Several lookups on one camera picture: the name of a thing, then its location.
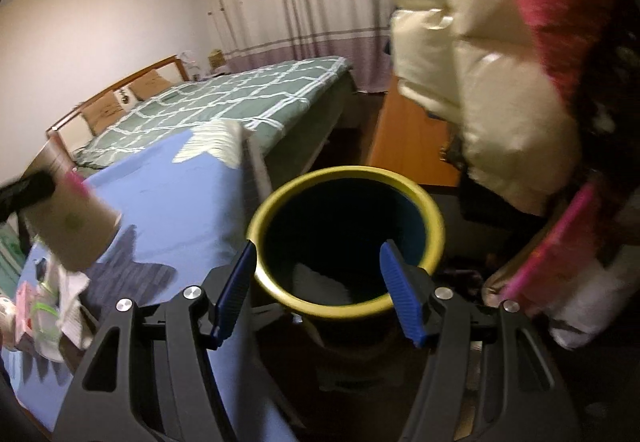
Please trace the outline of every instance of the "orange wooden surface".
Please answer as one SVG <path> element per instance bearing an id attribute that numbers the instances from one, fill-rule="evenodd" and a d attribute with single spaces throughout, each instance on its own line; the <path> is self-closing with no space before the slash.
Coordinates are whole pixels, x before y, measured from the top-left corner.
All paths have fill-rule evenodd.
<path id="1" fill-rule="evenodd" d="M 429 118 L 425 109 L 398 93 L 393 76 L 380 111 L 367 165 L 395 171 L 418 184 L 458 186 L 459 173 L 440 160 L 447 125 Z"/>

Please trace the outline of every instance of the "puffer jacket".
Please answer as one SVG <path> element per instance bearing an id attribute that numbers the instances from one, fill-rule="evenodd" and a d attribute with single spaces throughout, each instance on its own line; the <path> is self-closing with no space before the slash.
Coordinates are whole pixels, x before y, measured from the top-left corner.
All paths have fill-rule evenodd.
<path id="1" fill-rule="evenodd" d="M 460 126 L 474 180 L 516 209 L 543 214 L 580 144 L 516 1 L 394 1 L 400 93 Z"/>

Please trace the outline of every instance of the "green bedspread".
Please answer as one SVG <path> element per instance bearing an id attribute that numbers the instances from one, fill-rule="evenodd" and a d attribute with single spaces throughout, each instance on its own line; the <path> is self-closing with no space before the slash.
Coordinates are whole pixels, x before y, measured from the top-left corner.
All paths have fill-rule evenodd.
<path id="1" fill-rule="evenodd" d="M 240 120 L 263 154 L 300 120 L 350 64 L 329 56 L 172 86 L 142 102 L 75 152 L 79 166 L 105 168 L 173 133 L 213 118 Z"/>

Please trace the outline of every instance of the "silver bolt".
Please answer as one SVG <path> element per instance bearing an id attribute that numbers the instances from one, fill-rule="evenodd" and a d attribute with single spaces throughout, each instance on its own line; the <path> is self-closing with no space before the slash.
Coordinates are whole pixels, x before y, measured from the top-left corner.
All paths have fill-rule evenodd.
<path id="1" fill-rule="evenodd" d="M 515 301 L 511 301 L 510 299 L 508 299 L 507 301 L 505 301 L 502 306 L 504 307 L 504 309 L 507 312 L 518 312 L 520 310 L 520 305 L 515 302 Z"/>
<path id="2" fill-rule="evenodd" d="M 182 292 L 182 295 L 187 299 L 199 298 L 201 294 L 202 289 L 197 285 L 187 287 L 186 289 L 184 289 L 184 292 Z"/>
<path id="3" fill-rule="evenodd" d="M 130 300 L 128 297 L 122 298 L 120 301 L 116 303 L 116 309 L 119 312 L 126 312 L 131 307 L 133 307 L 133 301 Z"/>
<path id="4" fill-rule="evenodd" d="M 448 287 L 438 287 L 435 295 L 438 299 L 451 299 L 453 297 L 453 291 Z"/>

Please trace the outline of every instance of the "wooden headboard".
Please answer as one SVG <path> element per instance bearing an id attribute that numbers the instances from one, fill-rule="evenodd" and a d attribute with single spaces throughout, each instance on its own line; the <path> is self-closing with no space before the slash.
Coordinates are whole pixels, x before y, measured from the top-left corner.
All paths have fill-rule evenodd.
<path id="1" fill-rule="evenodd" d="M 78 104 L 47 130 L 47 138 L 55 141 L 60 148 L 68 154 L 69 158 L 71 158 L 73 151 L 84 146 L 94 136 L 91 128 L 89 128 L 87 122 L 84 120 L 82 110 L 97 101 L 105 93 L 123 88 L 144 74 L 151 72 L 151 70 L 158 70 L 161 76 L 173 83 L 179 82 L 180 79 L 183 81 L 189 80 L 187 70 L 185 70 L 182 61 L 177 56 L 167 57 L 119 80 L 117 83 L 113 83 L 113 85 L 95 94 L 91 99 L 87 99 L 85 102 Z"/>

